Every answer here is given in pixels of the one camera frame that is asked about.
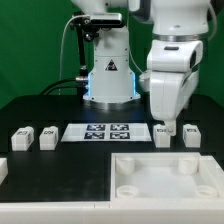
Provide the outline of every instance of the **white cylinder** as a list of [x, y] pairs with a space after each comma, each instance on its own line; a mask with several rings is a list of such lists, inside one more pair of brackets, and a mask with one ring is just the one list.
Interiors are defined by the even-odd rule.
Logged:
[[217, 198], [218, 191], [210, 186], [199, 185], [195, 188], [195, 197], [204, 199]]
[[194, 156], [188, 156], [179, 159], [178, 170], [181, 174], [193, 175], [198, 170], [198, 159]]
[[153, 33], [157, 35], [197, 35], [208, 32], [210, 0], [152, 0]]
[[128, 6], [128, 0], [105, 0], [105, 2], [108, 3], [112, 8]]
[[105, 0], [95, 0], [95, 1], [71, 0], [71, 1], [87, 15], [106, 12]]
[[139, 190], [136, 187], [131, 185], [124, 185], [117, 188], [117, 197], [118, 198], [135, 198], [139, 195]]
[[116, 172], [121, 175], [131, 175], [135, 171], [135, 160], [131, 156], [116, 158]]

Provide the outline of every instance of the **blue light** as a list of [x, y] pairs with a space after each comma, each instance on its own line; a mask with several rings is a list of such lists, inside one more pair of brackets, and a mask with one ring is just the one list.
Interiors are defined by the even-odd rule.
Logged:
[[136, 74], [133, 75], [134, 96], [136, 96]]

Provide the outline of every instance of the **black cable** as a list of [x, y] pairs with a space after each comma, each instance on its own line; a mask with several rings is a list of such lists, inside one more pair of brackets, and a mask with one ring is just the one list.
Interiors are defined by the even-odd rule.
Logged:
[[73, 85], [73, 86], [56, 86], [54, 88], [51, 88], [46, 95], [49, 95], [51, 92], [59, 89], [75, 89], [75, 88], [84, 88], [84, 86], [78, 86], [78, 85]]
[[51, 85], [47, 86], [41, 93], [39, 93], [39, 95], [44, 95], [48, 90], [50, 90], [52, 87], [63, 84], [63, 83], [67, 83], [67, 82], [74, 82], [76, 81], [74, 78], [69, 78], [69, 79], [63, 79], [60, 81], [57, 81], [55, 83], [52, 83]]

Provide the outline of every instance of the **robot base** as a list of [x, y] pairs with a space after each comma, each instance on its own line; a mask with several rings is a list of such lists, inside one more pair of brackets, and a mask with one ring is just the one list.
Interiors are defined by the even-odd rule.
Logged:
[[122, 110], [140, 104], [140, 100], [140, 95], [136, 95], [135, 97], [133, 97], [133, 99], [120, 103], [97, 102], [88, 98], [84, 98], [83, 102], [85, 106], [93, 107], [100, 110]]

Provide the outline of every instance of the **cable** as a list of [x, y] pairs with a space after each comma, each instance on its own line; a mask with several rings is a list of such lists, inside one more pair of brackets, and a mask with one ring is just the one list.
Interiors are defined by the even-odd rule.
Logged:
[[67, 82], [73, 82], [73, 81], [76, 81], [76, 80], [74, 78], [69, 78], [69, 79], [63, 79], [55, 83], [52, 83], [51, 85], [47, 86], [41, 93], [39, 93], [39, 95], [44, 95], [48, 90], [50, 90], [54, 86], [67, 83]]
[[209, 4], [209, 12], [212, 16], [213, 31], [212, 31], [211, 35], [208, 37], [208, 41], [212, 40], [217, 33], [217, 18], [216, 18], [215, 10], [211, 3]]
[[[127, 28], [129, 29], [129, 12], [127, 13]], [[131, 52], [131, 46], [129, 44], [129, 55], [130, 55], [130, 58], [131, 58], [131, 61], [133, 63], [133, 65], [135, 66], [135, 68], [142, 74], [144, 73], [140, 68], [139, 66], [137, 65], [137, 63], [135, 62], [134, 58], [133, 58], [133, 55], [132, 55], [132, 52]]]
[[46, 95], [49, 95], [51, 92], [58, 90], [58, 89], [76, 89], [76, 88], [84, 88], [84, 86], [77, 86], [77, 85], [72, 85], [72, 86], [56, 86], [52, 89], [50, 89]]
[[80, 19], [80, 18], [85, 18], [85, 17], [89, 17], [89, 16], [88, 15], [73, 16], [65, 25], [63, 35], [62, 35], [62, 41], [61, 41], [59, 81], [62, 80], [64, 45], [65, 45], [65, 35], [66, 35], [67, 28], [73, 20]]

